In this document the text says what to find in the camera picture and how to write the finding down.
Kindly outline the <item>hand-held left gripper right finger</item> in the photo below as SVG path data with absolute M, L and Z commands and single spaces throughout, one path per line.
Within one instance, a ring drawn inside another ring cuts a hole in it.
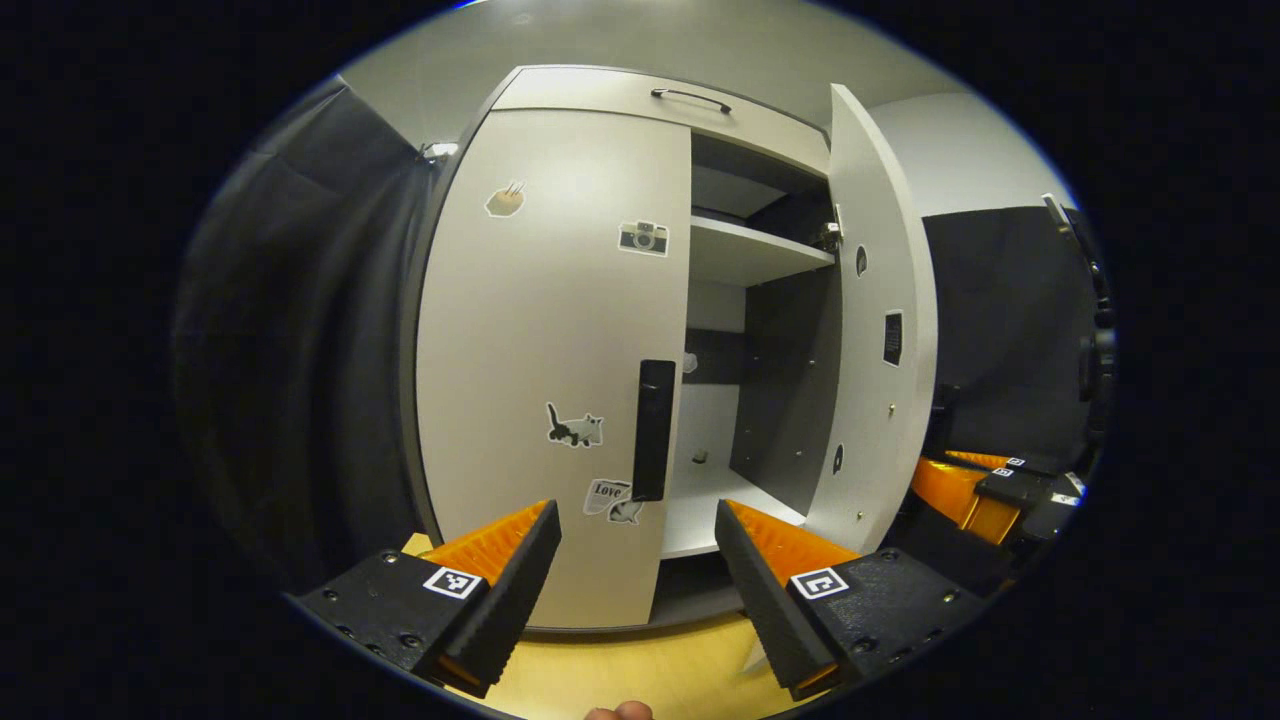
M 986 600 L 904 550 L 846 550 L 746 503 L 714 537 L 765 660 L 795 701 L 876 682 L 969 626 Z

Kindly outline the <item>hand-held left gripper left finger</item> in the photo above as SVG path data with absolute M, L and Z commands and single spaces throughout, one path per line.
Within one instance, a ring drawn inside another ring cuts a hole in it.
M 553 498 L 433 550 L 380 550 L 296 597 L 324 626 L 436 685 L 484 698 L 538 605 L 562 529 Z

